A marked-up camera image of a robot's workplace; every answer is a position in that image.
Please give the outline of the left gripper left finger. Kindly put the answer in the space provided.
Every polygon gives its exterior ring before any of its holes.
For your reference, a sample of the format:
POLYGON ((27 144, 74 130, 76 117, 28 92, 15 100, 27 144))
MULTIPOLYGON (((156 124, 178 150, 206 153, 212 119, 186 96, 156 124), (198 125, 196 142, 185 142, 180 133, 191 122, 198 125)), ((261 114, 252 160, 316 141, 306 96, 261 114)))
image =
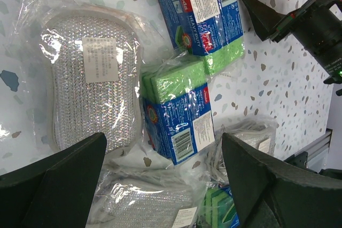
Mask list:
POLYGON ((1 227, 85 227, 106 146, 98 132, 1 175, 1 227))

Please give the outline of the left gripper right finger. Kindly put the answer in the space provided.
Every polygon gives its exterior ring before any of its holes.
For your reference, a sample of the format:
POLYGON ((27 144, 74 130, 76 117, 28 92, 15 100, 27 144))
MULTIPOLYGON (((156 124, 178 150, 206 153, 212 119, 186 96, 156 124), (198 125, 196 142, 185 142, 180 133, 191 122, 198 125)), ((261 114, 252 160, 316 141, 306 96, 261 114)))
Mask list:
POLYGON ((222 153, 240 227, 341 227, 341 170, 299 168, 230 133, 222 153))

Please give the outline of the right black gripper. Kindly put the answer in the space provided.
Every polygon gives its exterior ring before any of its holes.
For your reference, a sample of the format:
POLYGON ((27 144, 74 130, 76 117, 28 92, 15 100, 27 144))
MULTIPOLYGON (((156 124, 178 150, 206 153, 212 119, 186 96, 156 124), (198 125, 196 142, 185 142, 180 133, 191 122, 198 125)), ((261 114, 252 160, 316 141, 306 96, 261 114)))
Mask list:
POLYGON ((341 20, 331 11, 341 0, 308 0, 302 7, 281 14, 259 0, 241 0, 256 35, 279 42, 293 35, 328 73, 323 83, 341 84, 341 20))

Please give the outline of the blue green colourful sponge pack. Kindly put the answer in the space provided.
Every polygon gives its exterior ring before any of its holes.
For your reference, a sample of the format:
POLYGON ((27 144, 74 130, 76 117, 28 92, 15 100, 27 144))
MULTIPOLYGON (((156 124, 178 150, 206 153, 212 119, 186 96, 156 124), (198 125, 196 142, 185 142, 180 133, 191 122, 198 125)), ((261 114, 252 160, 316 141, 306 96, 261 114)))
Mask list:
POLYGON ((239 227, 239 218, 229 185, 208 188, 196 227, 239 227))

